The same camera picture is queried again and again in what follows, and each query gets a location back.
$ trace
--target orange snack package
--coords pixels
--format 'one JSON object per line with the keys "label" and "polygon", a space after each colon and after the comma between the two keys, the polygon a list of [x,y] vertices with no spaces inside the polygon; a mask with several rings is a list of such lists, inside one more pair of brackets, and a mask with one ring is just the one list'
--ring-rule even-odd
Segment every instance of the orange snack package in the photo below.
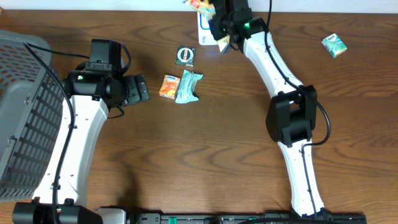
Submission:
{"label": "orange snack package", "polygon": [[165,75],[162,87],[160,88],[159,95],[170,99],[175,99],[180,78],[171,75]]}

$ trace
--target plastic crate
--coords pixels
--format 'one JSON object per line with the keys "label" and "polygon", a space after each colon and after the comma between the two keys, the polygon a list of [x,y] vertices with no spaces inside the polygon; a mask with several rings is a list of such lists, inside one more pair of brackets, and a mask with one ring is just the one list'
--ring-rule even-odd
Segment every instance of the plastic crate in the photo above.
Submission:
{"label": "plastic crate", "polygon": [[[62,117],[60,88],[24,42],[50,48],[39,37],[0,30],[0,202],[32,197]],[[51,53],[32,50],[51,68]]]}

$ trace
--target brown wood tabletop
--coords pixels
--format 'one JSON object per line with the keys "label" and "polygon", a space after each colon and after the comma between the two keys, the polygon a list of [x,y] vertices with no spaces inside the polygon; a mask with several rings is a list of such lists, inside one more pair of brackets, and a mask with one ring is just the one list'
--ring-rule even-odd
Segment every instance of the brown wood tabletop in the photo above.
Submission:
{"label": "brown wood tabletop", "polygon": [[[255,13],[266,17],[266,13]],[[332,125],[313,148],[327,209],[398,223],[398,15],[274,13],[271,33],[291,71],[314,85]],[[269,95],[254,65],[232,49],[198,43],[194,12],[4,11],[0,29],[37,35],[54,50],[88,55],[91,39],[112,39],[132,55],[128,74],[146,76],[150,100],[105,122],[88,181],[88,208],[123,205],[164,213],[289,210],[283,155],[266,129]],[[322,46],[337,33],[348,50]],[[175,64],[178,45],[197,48],[195,66]],[[65,77],[81,59],[53,56]],[[158,92],[165,74],[204,74],[197,102]],[[112,110],[110,115],[117,114]],[[318,111],[314,141],[323,139]],[[11,223],[14,203],[0,204]]]}

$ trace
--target white arm segment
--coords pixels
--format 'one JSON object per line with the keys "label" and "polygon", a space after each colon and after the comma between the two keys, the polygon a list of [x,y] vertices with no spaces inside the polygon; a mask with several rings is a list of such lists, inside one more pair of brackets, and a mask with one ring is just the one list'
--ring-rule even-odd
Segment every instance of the white arm segment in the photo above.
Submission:
{"label": "white arm segment", "polygon": [[[263,79],[268,92],[271,96],[276,96],[279,92],[283,91],[288,93],[295,91],[293,87],[285,83],[285,80],[276,69],[274,63],[266,52],[266,46],[264,41],[265,32],[259,32],[253,34],[250,39],[244,41],[244,54],[250,61],[256,66],[261,78]],[[283,73],[289,77],[289,80],[299,86],[302,82],[298,80],[293,73],[287,68],[285,62],[280,57],[278,51],[275,48],[272,36],[270,33],[267,34],[267,41],[270,46],[270,51],[275,61],[277,62]],[[291,148],[278,142],[279,147],[282,149],[285,157],[287,166],[287,172],[289,173],[290,186],[292,188],[292,207],[300,215],[312,215],[314,214],[310,194],[308,192],[308,184],[304,171],[304,164],[302,154],[300,152],[302,144],[310,143],[307,140],[302,140],[293,143]],[[305,150],[305,160],[307,164],[307,172],[310,180],[310,186],[312,195],[315,202],[316,211],[319,212],[323,208],[323,202],[318,193],[317,182],[315,180],[315,174],[312,165],[311,147],[307,146]]]}
{"label": "white arm segment", "polygon": [[[72,96],[70,99],[75,111],[75,128],[69,142],[60,173],[58,204],[66,198],[74,199],[75,205],[87,204],[87,180],[98,134],[108,117],[108,108],[103,100],[93,101],[91,96]],[[70,124],[70,112],[63,101],[62,122],[57,141],[44,178],[36,189],[33,198],[40,197],[40,203],[52,203],[51,184]]]}

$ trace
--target green indicator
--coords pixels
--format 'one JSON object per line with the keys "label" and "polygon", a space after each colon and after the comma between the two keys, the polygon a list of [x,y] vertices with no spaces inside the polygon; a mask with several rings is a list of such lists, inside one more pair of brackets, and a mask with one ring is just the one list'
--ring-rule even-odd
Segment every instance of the green indicator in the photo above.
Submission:
{"label": "green indicator", "polygon": [[169,224],[177,224],[177,218],[169,218]]}

